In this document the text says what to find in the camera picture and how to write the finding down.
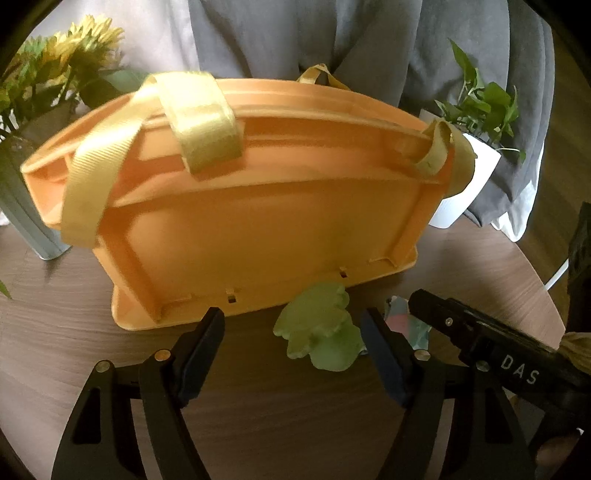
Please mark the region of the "green frog plush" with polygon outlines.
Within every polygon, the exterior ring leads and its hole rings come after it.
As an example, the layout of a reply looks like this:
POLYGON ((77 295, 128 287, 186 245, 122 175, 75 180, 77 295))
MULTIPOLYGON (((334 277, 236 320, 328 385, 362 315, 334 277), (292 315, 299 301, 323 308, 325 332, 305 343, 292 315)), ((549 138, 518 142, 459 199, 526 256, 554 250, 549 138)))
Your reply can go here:
POLYGON ((317 283, 283 308, 273 335, 287 341, 290 359, 308 356, 318 370, 346 371, 366 349, 348 306, 342 283, 317 283))

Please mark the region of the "white metal floor lamp hoop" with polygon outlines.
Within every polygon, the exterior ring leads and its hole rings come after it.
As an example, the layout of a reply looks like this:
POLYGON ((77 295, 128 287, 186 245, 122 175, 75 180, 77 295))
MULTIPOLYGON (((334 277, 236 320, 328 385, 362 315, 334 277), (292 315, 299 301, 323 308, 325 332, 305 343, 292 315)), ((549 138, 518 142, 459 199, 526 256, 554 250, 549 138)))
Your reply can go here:
POLYGON ((569 260, 566 259, 557 269, 557 271, 551 276, 551 278, 545 283, 544 288, 546 290, 550 290, 563 277, 563 275, 568 272, 568 268, 569 260))

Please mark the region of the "green pothos plant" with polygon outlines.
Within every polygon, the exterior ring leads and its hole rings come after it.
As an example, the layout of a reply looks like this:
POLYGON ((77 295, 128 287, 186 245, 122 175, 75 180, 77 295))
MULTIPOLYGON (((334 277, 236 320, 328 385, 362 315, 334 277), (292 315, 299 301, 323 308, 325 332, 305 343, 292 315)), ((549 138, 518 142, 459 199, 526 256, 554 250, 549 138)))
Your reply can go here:
POLYGON ((496 82, 485 82, 468 54, 449 38, 454 59, 462 70, 462 86, 455 103, 435 100, 439 112, 464 133, 521 164, 525 150, 511 145, 520 117, 518 90, 508 92, 496 82))

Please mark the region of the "sunflower bouquet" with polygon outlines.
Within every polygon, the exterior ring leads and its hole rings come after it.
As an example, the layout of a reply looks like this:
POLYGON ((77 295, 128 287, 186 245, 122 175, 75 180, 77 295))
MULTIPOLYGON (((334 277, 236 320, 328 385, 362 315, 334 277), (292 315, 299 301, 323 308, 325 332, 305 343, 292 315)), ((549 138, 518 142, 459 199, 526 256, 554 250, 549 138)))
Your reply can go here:
POLYGON ((147 74, 123 65, 123 39, 110 18, 91 15, 28 38, 1 75, 1 138, 62 104, 95 109, 137 90, 147 74))

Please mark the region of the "grey ribbed vase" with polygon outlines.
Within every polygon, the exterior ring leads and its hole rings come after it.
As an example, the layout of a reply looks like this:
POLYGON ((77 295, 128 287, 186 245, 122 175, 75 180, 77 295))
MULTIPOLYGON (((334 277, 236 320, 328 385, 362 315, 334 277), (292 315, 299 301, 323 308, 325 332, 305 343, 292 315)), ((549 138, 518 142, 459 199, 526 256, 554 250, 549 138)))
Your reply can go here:
POLYGON ((41 220, 20 167, 45 141, 70 123, 73 110, 71 102, 55 106, 1 142, 1 211, 45 261, 58 258, 70 246, 62 243, 60 234, 41 220))

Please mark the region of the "white plant pot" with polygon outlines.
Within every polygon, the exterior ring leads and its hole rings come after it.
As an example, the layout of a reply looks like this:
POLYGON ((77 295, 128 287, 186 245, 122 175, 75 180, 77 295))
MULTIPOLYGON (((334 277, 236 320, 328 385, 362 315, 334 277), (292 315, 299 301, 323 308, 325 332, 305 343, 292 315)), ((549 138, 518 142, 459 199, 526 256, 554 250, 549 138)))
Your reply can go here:
POLYGON ((474 136, 451 125, 452 140, 457 140, 460 161, 452 169, 453 189, 441 201, 429 225, 450 228, 481 193, 496 169, 501 154, 474 136))

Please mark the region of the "pastel rolled cloth toy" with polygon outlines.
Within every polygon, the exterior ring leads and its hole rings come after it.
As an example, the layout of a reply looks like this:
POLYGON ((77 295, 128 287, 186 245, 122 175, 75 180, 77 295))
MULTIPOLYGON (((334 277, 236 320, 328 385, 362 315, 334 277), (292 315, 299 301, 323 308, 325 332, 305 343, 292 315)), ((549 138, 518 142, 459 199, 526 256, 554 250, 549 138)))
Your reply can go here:
POLYGON ((403 335, 414 350, 428 350, 432 327, 410 313, 408 300, 392 296, 386 302, 385 321, 391 331, 403 335))

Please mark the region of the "orange plastic crate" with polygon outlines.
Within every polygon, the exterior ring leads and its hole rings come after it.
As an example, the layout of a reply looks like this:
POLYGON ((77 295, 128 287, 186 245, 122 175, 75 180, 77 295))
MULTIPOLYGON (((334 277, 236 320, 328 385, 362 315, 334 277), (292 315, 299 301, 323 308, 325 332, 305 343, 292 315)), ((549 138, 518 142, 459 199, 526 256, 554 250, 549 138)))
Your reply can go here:
POLYGON ((43 222, 93 251, 126 330, 284 304, 412 267, 453 189, 450 123, 298 81, 148 77, 21 167, 43 222))

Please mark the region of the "grey curtain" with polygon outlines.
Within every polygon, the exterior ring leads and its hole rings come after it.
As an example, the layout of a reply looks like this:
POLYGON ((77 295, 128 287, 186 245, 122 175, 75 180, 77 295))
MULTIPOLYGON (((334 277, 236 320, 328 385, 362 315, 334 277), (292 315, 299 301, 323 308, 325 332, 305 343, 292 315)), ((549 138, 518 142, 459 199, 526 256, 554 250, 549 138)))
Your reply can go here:
POLYGON ((538 190, 555 84, 550 26, 523 1, 192 1, 200 67, 222 78, 294 79, 325 64, 349 88, 411 113, 460 92, 461 48, 488 82, 518 96, 509 148, 468 209, 523 235, 538 190))

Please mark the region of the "pale pink curtain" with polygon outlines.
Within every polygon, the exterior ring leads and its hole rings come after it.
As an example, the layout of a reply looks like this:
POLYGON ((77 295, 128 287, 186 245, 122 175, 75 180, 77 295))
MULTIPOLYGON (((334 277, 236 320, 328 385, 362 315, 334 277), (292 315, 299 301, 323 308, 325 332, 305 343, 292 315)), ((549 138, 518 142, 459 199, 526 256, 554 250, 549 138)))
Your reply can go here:
POLYGON ((124 30, 122 63, 147 73, 197 71, 197 47, 186 0, 75 0, 61 2, 34 36, 67 30, 87 15, 110 18, 124 30))

